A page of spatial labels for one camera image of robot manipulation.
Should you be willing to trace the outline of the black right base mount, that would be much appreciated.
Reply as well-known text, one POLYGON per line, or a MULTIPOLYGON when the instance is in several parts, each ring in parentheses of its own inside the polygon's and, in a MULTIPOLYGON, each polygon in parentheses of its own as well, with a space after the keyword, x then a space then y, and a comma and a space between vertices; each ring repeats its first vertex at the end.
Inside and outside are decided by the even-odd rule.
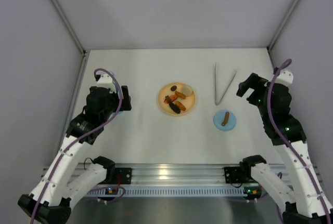
POLYGON ((249 183, 247 171, 240 166, 224 167, 225 182, 228 184, 249 183))

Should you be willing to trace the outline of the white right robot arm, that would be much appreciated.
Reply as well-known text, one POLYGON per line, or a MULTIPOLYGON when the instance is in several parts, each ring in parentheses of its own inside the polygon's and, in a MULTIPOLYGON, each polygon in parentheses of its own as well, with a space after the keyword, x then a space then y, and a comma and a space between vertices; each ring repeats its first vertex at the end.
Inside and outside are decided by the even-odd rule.
POLYGON ((236 95, 253 89, 247 101, 258 108, 263 128, 287 170, 287 186, 266 159, 253 155, 239 163, 245 179, 259 183, 282 212, 284 223, 332 223, 332 203, 325 195, 311 162, 301 123, 291 115, 288 86, 293 76, 277 72, 272 81, 255 73, 241 82, 236 95))

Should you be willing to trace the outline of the brown cube food piece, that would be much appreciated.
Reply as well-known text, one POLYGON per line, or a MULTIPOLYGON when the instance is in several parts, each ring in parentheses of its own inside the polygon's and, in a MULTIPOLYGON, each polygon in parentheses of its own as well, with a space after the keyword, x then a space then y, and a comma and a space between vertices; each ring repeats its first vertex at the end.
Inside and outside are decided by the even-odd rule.
POLYGON ((169 104, 169 103, 172 103, 172 100, 170 98, 170 96, 165 96, 165 100, 164 100, 165 103, 169 104))

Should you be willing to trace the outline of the orange red food piece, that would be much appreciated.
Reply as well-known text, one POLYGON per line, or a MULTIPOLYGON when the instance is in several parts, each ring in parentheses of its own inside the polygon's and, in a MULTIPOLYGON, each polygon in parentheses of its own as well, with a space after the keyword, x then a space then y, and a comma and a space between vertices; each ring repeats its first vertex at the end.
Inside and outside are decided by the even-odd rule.
POLYGON ((178 96, 176 94, 173 94, 170 96, 167 95, 167 96, 165 96, 164 103, 166 103, 166 104, 173 103, 177 99, 178 99, 178 96))

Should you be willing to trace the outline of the light blue lid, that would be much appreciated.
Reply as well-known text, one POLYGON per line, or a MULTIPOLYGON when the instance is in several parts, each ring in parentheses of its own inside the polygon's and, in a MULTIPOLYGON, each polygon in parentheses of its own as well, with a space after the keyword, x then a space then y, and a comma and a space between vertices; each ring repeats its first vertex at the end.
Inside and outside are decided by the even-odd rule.
POLYGON ((229 110, 219 110, 213 117, 214 126, 221 131, 230 131, 237 123, 235 115, 229 110))

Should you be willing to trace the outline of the black spiky sea cucumber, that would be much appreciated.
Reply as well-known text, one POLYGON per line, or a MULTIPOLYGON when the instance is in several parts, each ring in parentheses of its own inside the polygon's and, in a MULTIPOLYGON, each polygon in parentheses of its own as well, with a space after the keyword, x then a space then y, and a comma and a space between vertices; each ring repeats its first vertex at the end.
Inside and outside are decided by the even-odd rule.
POLYGON ((180 110, 180 108, 177 106, 177 105, 175 105, 174 103, 169 103, 169 107, 170 107, 170 109, 174 112, 174 113, 176 113, 176 114, 180 114, 181 113, 181 110, 180 110))

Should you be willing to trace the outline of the white round food piece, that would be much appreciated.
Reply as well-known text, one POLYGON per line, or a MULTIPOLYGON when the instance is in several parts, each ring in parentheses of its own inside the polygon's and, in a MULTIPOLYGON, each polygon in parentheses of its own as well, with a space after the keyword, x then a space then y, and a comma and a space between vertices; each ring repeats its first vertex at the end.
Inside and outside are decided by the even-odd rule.
POLYGON ((182 91, 182 94, 184 94, 186 97, 189 97, 189 96, 191 96, 193 94, 193 89, 189 85, 184 85, 182 87, 181 91, 182 91))

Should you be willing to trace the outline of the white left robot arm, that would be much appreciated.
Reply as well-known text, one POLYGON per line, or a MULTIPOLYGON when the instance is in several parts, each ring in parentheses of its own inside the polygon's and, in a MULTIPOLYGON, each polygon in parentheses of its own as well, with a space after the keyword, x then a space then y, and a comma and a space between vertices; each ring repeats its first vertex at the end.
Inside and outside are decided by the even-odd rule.
POLYGON ((38 185, 23 194, 18 205, 34 223, 66 223, 77 203, 100 183, 112 183, 114 161, 99 156, 75 180, 70 178, 79 161, 93 146, 97 137, 121 111, 130 111, 128 87, 103 68, 94 71, 96 86, 89 89, 82 112, 69 124, 62 145, 38 185))

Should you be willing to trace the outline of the aluminium mounting rail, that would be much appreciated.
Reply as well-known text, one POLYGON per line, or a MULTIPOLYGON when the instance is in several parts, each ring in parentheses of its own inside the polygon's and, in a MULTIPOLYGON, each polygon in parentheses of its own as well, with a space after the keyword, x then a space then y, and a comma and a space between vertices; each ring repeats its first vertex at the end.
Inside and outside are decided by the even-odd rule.
POLYGON ((238 164, 121 164, 132 169, 131 186, 225 186, 224 167, 238 164))

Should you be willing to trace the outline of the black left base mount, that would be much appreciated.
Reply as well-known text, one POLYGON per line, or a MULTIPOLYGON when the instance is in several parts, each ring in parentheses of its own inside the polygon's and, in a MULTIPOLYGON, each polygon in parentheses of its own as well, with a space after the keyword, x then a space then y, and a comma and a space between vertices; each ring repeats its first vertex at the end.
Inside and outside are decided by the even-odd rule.
POLYGON ((103 185, 130 185, 132 182, 132 169, 130 167, 107 170, 106 179, 103 185))

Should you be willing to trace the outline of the light blue cylindrical container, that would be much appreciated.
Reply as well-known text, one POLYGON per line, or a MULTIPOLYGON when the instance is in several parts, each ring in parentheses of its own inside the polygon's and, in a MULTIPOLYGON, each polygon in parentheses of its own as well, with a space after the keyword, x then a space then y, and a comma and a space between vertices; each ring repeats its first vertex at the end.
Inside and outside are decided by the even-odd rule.
POLYGON ((118 100, 119 100, 118 106, 117 106, 116 110, 113 112, 112 115, 118 115, 121 112, 122 102, 123 102, 124 96, 123 96, 121 85, 119 84, 119 82, 115 78, 114 73, 112 71, 109 71, 109 74, 111 75, 112 83, 113 83, 113 85, 116 89, 116 93, 117 93, 118 100))

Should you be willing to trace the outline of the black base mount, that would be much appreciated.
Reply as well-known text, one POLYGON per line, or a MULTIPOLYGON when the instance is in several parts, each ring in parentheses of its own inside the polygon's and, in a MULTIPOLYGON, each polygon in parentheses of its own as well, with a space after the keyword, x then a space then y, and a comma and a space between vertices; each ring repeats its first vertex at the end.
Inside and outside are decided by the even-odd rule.
POLYGON ((130 185, 132 182, 132 169, 130 167, 107 170, 106 179, 103 185, 130 185))
POLYGON ((240 166, 224 167, 225 182, 228 184, 249 183, 247 171, 240 166))

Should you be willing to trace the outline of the brown fried piece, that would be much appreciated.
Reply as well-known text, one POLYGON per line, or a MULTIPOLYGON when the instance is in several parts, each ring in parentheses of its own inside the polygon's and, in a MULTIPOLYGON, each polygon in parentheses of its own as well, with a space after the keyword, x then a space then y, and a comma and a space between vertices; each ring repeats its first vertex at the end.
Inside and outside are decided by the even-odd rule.
POLYGON ((186 107, 180 102, 176 101, 175 105, 181 110, 181 111, 186 111, 186 107))
POLYGON ((185 96, 183 93, 180 93, 180 92, 178 92, 178 91, 175 91, 175 94, 177 95, 178 98, 186 99, 186 96, 185 96))

